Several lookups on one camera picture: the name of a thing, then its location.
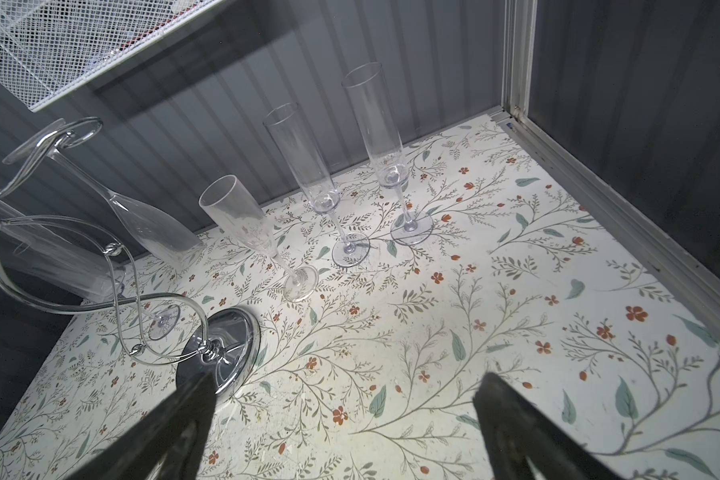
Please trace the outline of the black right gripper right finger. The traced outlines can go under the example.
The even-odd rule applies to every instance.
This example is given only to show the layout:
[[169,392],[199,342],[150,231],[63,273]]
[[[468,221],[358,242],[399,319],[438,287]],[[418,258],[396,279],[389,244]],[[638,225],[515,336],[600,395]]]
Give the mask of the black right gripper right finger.
[[473,398],[497,479],[617,479],[499,375],[488,372]]

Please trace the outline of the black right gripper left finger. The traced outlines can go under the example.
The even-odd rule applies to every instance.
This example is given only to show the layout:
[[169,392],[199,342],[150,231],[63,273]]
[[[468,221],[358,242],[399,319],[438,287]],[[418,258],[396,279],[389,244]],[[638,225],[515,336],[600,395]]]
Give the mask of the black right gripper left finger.
[[212,374],[178,387],[72,479],[195,479],[216,407]]

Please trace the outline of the clear wine glass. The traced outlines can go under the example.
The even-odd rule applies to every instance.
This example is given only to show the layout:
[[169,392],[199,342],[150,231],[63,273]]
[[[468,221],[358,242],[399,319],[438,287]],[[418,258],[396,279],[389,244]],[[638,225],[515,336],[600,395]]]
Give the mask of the clear wine glass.
[[156,313],[143,302],[124,296],[126,274],[136,275],[133,262],[114,258],[127,250],[118,242],[98,255],[84,250],[51,229],[62,229],[51,217],[27,217],[0,200],[0,289],[31,307],[60,315],[75,315],[73,306],[43,300],[21,289],[8,275],[17,270],[89,300],[104,309],[131,306],[146,323],[147,337],[161,340],[174,330],[181,308],[171,303]]
[[356,123],[378,183],[394,191],[403,221],[391,228],[392,239],[413,246],[427,240],[434,228],[426,214],[416,216],[407,206],[403,186],[410,168],[403,159],[403,145],[390,106],[382,64],[370,62],[354,68],[341,82],[348,96]]
[[107,188],[64,154],[87,142],[102,127],[103,121],[98,117],[84,117],[74,122],[60,118],[23,142],[4,157],[3,162],[24,161],[36,152],[50,158],[99,194],[128,233],[149,253],[175,270],[183,270],[203,246],[194,233],[168,213]]
[[312,210],[335,226],[339,239],[332,247],[333,262],[340,268],[359,265],[370,252],[370,241],[366,235],[348,233],[342,227],[337,215],[341,194],[301,107],[294,102],[283,104],[267,114],[263,125]]
[[273,222],[237,176],[225,175],[215,180],[200,195],[198,203],[227,235],[283,268],[286,272],[283,297],[287,301],[304,301],[316,290],[318,271],[311,265],[289,266],[278,251]]

